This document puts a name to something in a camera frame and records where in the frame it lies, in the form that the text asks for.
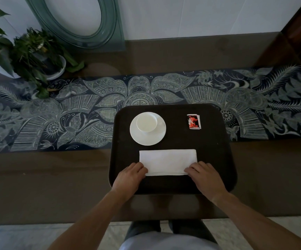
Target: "cup rim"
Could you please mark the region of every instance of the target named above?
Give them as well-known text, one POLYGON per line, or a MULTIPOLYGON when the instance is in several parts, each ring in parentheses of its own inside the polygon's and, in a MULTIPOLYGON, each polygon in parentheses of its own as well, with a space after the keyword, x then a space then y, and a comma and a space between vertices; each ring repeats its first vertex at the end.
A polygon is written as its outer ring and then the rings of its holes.
POLYGON ((135 124, 136 124, 136 127, 138 128, 139 131, 144 132, 144 133, 149 133, 149 132, 152 132, 153 130, 155 130, 155 128, 157 127, 158 121, 157 121, 156 116, 154 114, 152 114, 151 112, 143 112, 143 113, 140 114, 140 116, 138 116, 138 118, 136 119, 136 123, 135 124), (154 126, 154 128, 152 130, 150 130, 150 131, 143 131, 143 130, 140 129, 140 127, 138 126, 138 120, 139 120, 139 118, 142 115, 150 115, 150 116, 152 116, 155 119, 156 124, 155 124, 155 126, 154 126))

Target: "floral pattern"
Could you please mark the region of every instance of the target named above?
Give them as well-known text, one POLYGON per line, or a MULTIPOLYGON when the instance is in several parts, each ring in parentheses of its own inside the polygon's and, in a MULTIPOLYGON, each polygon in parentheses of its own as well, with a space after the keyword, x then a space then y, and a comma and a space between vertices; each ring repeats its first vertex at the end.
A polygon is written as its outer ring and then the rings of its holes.
POLYGON ((129 105, 210 103, 232 141, 301 137, 301 66, 0 83, 0 152, 109 148, 129 105))

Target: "white tile floor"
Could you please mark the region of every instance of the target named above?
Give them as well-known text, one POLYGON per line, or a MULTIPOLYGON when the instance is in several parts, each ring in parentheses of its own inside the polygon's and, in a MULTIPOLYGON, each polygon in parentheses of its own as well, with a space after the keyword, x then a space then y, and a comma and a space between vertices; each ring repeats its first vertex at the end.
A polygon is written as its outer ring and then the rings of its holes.
MULTIPOLYGON (((301 217, 277 217, 271 219, 301 237, 301 217)), ((204 220, 204 223, 223 250, 252 249, 229 219, 204 220)), ((129 222, 111 223, 98 249, 119 249, 129 224, 129 222)), ((46 249, 54 239, 70 226, 71 224, 0 226, 0 250, 46 249)), ((164 232, 171 232, 166 221, 161 223, 161 228, 164 232)))

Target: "red packet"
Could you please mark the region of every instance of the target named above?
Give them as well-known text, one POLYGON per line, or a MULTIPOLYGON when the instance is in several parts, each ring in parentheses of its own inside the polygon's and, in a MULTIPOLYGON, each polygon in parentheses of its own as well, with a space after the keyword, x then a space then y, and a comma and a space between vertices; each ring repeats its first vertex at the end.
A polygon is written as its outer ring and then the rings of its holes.
POLYGON ((200 130, 200 117, 198 114, 187 114, 189 128, 191 130, 200 130))

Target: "person's left hand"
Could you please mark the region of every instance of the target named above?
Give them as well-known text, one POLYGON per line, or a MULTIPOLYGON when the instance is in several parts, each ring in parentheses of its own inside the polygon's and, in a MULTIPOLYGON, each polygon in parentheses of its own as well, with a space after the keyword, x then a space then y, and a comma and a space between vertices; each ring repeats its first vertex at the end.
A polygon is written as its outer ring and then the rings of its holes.
POLYGON ((148 169, 141 162, 132 163, 118 174, 111 191, 117 193, 126 202, 138 190, 146 173, 148 173, 148 169))

